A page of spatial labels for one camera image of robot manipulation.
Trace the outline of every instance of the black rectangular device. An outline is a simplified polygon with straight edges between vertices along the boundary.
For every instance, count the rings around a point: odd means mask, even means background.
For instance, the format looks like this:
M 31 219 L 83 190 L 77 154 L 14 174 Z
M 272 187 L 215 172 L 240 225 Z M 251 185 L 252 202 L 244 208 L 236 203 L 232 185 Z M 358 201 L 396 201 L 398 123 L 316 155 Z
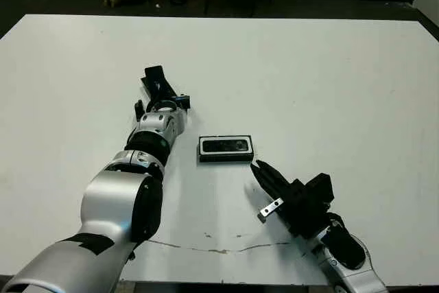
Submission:
M 198 158 L 201 163 L 216 161 L 253 160 L 253 144 L 250 135 L 200 137 Z

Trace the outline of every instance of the white wall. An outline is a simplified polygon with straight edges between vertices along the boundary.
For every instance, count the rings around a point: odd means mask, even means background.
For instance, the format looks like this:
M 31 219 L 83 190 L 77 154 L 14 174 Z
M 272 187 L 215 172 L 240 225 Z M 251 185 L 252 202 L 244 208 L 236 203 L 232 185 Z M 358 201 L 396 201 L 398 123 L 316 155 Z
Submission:
M 414 7 L 418 8 L 436 25 L 439 25 L 439 0 L 415 0 Z

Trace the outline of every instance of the white table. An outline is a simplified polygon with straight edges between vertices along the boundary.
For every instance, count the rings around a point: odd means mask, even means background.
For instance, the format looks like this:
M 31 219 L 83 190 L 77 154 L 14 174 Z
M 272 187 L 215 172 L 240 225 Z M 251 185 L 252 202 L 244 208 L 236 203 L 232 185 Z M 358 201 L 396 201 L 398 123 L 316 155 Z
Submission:
M 286 177 L 331 175 L 387 285 L 439 283 L 439 45 L 401 21 L 26 15 L 0 40 L 0 274 L 78 230 L 153 64 L 193 108 L 123 279 L 326 283 L 276 216 L 258 221 L 247 165 L 197 164 L 198 136 L 251 134 Z

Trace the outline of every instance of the black floor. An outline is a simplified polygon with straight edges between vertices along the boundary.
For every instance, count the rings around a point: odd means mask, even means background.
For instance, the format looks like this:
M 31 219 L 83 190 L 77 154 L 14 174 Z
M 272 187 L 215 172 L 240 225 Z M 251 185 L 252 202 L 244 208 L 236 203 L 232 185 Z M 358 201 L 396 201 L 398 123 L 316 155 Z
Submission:
M 439 27 L 408 3 L 370 0 L 211 0 L 207 16 L 301 19 L 386 19 L 420 21 L 439 40 Z M 24 14 L 204 16 L 204 0 L 171 5 L 168 0 L 109 8 L 102 0 L 0 0 L 0 38 Z

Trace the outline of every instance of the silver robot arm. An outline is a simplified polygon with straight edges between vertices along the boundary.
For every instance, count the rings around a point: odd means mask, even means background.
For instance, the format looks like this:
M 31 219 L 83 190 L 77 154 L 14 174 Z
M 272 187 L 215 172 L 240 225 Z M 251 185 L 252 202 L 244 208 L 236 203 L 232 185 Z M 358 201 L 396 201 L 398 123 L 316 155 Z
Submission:
M 134 106 L 137 125 L 124 151 L 86 188 L 79 232 L 46 248 L 2 292 L 113 292 L 134 249 L 157 231 L 165 165 L 190 104 L 162 67 L 146 68 L 142 82 L 151 100 L 146 110 L 142 101 Z
M 334 199 L 329 175 L 319 174 L 306 185 L 297 179 L 289 183 L 267 163 L 257 165 L 251 165 L 253 174 L 274 199 L 259 212 L 262 223 L 276 211 L 293 235 L 306 239 L 336 293 L 388 292 L 366 246 L 347 231 L 340 216 L 327 212 Z

